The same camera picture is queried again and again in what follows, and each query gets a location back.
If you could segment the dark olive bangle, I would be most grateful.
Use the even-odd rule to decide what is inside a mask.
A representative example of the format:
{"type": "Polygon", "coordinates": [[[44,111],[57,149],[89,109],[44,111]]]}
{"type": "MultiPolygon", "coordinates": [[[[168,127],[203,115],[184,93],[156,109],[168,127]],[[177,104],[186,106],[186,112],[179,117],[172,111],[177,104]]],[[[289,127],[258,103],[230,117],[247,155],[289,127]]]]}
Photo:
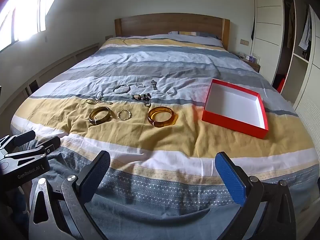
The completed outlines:
{"type": "Polygon", "coordinates": [[[107,122],[111,118],[111,110],[108,107],[97,107],[89,114],[89,122],[99,125],[107,122]]]}

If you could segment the red jewelry box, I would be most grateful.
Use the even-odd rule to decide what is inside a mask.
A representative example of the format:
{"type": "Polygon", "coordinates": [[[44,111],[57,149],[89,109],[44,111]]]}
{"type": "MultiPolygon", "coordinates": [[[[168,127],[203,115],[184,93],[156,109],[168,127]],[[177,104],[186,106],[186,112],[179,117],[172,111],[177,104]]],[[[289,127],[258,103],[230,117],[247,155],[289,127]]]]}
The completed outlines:
{"type": "Polygon", "coordinates": [[[259,139],[269,131],[260,94],[218,79],[210,84],[202,121],[259,139]]]}

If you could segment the amber bangle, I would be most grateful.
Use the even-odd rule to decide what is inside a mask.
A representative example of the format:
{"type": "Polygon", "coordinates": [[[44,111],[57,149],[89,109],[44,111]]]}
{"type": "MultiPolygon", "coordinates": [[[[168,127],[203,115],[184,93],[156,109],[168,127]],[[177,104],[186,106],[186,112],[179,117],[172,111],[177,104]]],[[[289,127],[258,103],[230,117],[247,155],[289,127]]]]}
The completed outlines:
{"type": "Polygon", "coordinates": [[[175,124],[177,114],[169,107],[154,107],[148,112],[148,122],[157,128],[171,126],[175,124]]]}

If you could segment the thin silver bangle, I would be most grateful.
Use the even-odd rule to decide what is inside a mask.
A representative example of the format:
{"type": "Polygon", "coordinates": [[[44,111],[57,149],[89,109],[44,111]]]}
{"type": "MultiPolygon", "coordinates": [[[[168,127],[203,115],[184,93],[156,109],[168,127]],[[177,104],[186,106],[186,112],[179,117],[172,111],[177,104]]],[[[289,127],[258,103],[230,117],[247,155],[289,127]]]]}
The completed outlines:
{"type": "Polygon", "coordinates": [[[114,94],[124,94],[128,93],[131,90],[129,85],[118,85],[113,89],[114,94]]]}

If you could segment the red object in wardrobe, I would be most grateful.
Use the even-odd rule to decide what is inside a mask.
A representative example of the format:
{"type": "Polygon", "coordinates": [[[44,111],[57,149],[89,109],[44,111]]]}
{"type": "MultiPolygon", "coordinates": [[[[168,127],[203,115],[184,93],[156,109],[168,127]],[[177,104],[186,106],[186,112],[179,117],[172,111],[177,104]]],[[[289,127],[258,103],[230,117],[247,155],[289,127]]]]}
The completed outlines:
{"type": "Polygon", "coordinates": [[[285,83],[285,78],[282,77],[281,80],[279,81],[279,84],[277,86],[277,91],[279,93],[281,93],[282,89],[283,89],[283,86],[284,86],[284,83],[285,83]]]}

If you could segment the striped duvet cover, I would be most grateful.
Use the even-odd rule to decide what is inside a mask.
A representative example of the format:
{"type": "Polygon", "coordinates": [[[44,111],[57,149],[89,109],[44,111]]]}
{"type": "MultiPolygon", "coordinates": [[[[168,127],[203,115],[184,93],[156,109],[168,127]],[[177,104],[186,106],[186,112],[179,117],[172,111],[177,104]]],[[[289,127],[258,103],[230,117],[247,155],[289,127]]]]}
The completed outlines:
{"type": "Polygon", "coordinates": [[[33,148],[61,139],[49,182],[78,174],[106,150],[111,165],[86,205],[109,239],[216,239],[236,214],[214,158],[267,183],[285,180],[298,219],[319,198],[319,158],[301,119],[272,85],[212,38],[116,37],[44,84],[18,108],[14,134],[33,148]],[[213,79],[260,95],[259,139],[202,120],[213,79]]]}

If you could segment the wooden nightstand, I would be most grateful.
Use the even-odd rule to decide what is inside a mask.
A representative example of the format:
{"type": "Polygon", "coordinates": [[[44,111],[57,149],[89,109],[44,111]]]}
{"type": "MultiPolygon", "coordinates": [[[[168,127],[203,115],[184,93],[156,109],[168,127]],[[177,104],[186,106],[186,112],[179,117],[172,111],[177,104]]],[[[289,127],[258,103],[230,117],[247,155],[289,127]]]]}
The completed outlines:
{"type": "Polygon", "coordinates": [[[260,65],[251,60],[249,55],[238,53],[237,57],[251,66],[251,68],[253,68],[257,73],[260,72],[260,65]]]}

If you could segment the window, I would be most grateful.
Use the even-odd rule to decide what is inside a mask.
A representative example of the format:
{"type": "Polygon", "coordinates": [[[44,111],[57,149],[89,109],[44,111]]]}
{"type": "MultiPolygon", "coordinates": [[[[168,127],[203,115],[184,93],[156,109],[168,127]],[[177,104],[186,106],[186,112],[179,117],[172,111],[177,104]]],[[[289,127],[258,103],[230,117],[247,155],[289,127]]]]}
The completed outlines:
{"type": "Polygon", "coordinates": [[[1,5],[1,50],[46,30],[55,0],[6,0],[1,5]]]}

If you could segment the hanging striped shirt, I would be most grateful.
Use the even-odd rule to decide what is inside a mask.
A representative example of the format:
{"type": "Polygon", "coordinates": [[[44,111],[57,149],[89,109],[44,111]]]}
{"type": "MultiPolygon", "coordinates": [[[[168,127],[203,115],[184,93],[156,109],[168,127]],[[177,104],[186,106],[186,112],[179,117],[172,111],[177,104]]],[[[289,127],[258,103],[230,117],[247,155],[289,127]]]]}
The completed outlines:
{"type": "Polygon", "coordinates": [[[307,51],[309,47],[309,42],[311,41],[311,34],[312,34],[312,26],[311,26],[311,11],[308,8],[308,14],[306,17],[306,22],[303,29],[302,38],[299,43],[299,48],[303,51],[307,51]]]}

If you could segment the wooden headboard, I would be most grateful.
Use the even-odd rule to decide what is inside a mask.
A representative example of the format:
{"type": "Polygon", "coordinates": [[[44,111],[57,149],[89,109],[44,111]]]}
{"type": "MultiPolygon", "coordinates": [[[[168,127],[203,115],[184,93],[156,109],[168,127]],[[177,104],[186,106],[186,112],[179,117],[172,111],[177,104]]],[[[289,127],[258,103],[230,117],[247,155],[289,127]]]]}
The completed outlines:
{"type": "Polygon", "coordinates": [[[149,36],[170,31],[195,31],[216,35],[225,50],[229,45],[230,20],[208,15],[157,13],[114,20],[116,36],[149,36]]]}

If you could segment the white wardrobe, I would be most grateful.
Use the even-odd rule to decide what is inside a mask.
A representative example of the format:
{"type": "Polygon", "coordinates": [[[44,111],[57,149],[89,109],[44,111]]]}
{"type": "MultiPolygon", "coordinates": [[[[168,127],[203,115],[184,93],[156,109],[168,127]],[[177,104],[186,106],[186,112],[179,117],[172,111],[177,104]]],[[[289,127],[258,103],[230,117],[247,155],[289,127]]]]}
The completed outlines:
{"type": "Polygon", "coordinates": [[[260,64],[260,74],[298,113],[310,135],[319,134],[319,107],[307,90],[316,45],[316,19],[306,0],[254,0],[254,30],[251,53],[260,64]],[[312,34],[307,51],[299,48],[308,8],[312,34]]]}

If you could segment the striped pillow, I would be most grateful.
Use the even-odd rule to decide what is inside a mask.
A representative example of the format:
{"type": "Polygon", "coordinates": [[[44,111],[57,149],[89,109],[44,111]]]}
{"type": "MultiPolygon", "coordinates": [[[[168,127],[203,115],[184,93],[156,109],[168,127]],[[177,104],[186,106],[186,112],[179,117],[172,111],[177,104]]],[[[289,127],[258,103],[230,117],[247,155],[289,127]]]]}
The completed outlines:
{"type": "Polygon", "coordinates": [[[220,38],[215,34],[196,32],[196,31],[171,31],[169,34],[172,35],[187,35],[187,36],[199,36],[199,37],[211,37],[220,40],[220,38]]]}

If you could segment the wall socket plate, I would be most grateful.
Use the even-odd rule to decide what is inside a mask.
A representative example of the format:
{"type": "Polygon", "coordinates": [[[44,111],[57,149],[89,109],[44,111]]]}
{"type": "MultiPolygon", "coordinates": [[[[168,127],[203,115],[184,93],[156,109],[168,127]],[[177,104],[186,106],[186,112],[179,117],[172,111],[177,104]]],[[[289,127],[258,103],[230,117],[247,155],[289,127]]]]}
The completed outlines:
{"type": "Polygon", "coordinates": [[[244,45],[244,46],[249,46],[249,41],[246,41],[246,40],[241,39],[241,40],[240,40],[240,44],[242,44],[242,45],[244,45]]]}

